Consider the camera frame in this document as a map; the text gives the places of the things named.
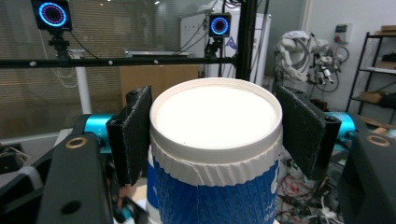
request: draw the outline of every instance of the window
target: window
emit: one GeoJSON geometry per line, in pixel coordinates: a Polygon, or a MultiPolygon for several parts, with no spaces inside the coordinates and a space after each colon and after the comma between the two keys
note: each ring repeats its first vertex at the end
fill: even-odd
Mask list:
{"type": "MultiPolygon", "coordinates": [[[[293,1],[293,5],[303,1],[293,1]]],[[[211,1],[162,0],[157,5],[154,2],[71,0],[73,34],[91,53],[103,58],[124,57],[125,49],[176,51],[180,47],[180,17],[196,12],[201,5],[208,5],[211,1]]],[[[281,2],[284,4],[273,1],[270,13],[283,11],[290,3],[281,2]]],[[[263,12],[264,3],[262,1],[260,12],[263,12]]],[[[301,17],[300,9],[293,7],[292,12],[296,14],[293,18],[301,17]]],[[[282,22],[290,24],[287,20],[290,13],[288,10],[287,16],[282,14],[284,16],[279,22],[273,16],[274,29],[270,34],[288,31],[279,27],[282,22]]],[[[37,29],[30,1],[0,1],[0,60],[44,59],[46,54],[49,59],[55,59],[56,51],[48,45],[50,39],[47,31],[37,29]]],[[[70,48],[80,49],[69,33],[64,33],[64,39],[70,41],[70,48]]],[[[87,77],[92,112],[120,112],[123,97],[120,93],[120,69],[87,68],[87,77]]],[[[0,69],[0,139],[73,127],[81,114],[76,84],[75,71],[71,68],[0,69]]]]}

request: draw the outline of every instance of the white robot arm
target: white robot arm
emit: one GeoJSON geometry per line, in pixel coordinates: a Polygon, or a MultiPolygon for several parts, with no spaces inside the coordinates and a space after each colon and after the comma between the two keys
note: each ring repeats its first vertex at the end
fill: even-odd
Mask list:
{"type": "Polygon", "coordinates": [[[281,69],[286,77],[316,82],[316,78],[308,74],[312,54],[315,54],[315,71],[319,82],[324,85],[325,79],[329,79],[333,83],[331,70],[334,69],[334,62],[332,57],[326,56],[329,48],[327,40],[315,39],[313,35],[302,31],[288,32],[275,45],[277,69],[281,69]]]}

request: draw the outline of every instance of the blue ring light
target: blue ring light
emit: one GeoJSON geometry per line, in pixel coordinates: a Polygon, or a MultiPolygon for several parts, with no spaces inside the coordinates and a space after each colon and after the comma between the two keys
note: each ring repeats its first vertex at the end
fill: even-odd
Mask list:
{"type": "Polygon", "coordinates": [[[41,5],[38,9],[38,14],[40,15],[41,20],[50,26],[59,27],[63,26],[66,23],[66,13],[60,6],[54,3],[44,3],[43,5],[41,5]],[[49,18],[47,12],[51,9],[56,10],[59,13],[59,20],[54,21],[49,18]]]}
{"type": "Polygon", "coordinates": [[[230,27],[229,23],[227,20],[225,20],[222,17],[215,18],[212,23],[210,24],[210,28],[212,29],[212,32],[215,33],[216,35],[224,35],[227,33],[228,28],[230,27]],[[221,22],[223,23],[223,27],[221,29],[218,29],[216,25],[221,22]]]}

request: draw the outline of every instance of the white lid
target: white lid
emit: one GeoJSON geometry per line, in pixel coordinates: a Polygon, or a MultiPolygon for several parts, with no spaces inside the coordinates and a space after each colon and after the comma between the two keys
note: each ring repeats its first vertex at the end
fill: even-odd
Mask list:
{"type": "Polygon", "coordinates": [[[154,102],[152,134],[167,153],[223,163],[257,156],[280,132],[281,107],[269,91],[243,80],[204,78],[176,85],[154,102]]]}

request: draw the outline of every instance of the cardboard box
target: cardboard box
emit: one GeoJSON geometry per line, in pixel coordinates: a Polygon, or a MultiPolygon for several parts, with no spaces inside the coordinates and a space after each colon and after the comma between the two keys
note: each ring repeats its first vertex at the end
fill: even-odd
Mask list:
{"type": "Polygon", "coordinates": [[[396,63],[393,62],[378,62],[376,67],[380,68],[388,68],[388,69],[396,69],[396,63]]]}
{"type": "Polygon", "coordinates": [[[381,31],[396,31],[396,25],[383,25],[381,26],[381,31]]]}
{"type": "Polygon", "coordinates": [[[382,127],[382,128],[386,128],[386,129],[395,129],[396,130],[396,125],[387,124],[387,123],[384,123],[384,122],[381,122],[381,121],[378,121],[378,120],[375,120],[375,119],[370,119],[370,118],[364,117],[362,115],[359,115],[359,117],[361,117],[361,119],[365,123],[371,124],[373,126],[382,127]]]}
{"type": "Polygon", "coordinates": [[[385,93],[383,91],[363,91],[360,98],[361,100],[378,104],[382,100],[384,94],[385,93]]]}
{"type": "Polygon", "coordinates": [[[154,101],[167,89],[189,80],[198,78],[198,65],[142,65],[120,68],[122,106],[126,105],[125,95],[137,88],[151,86],[154,101]]]}
{"type": "Polygon", "coordinates": [[[396,35],[396,31],[375,31],[374,35],[396,35]]]}

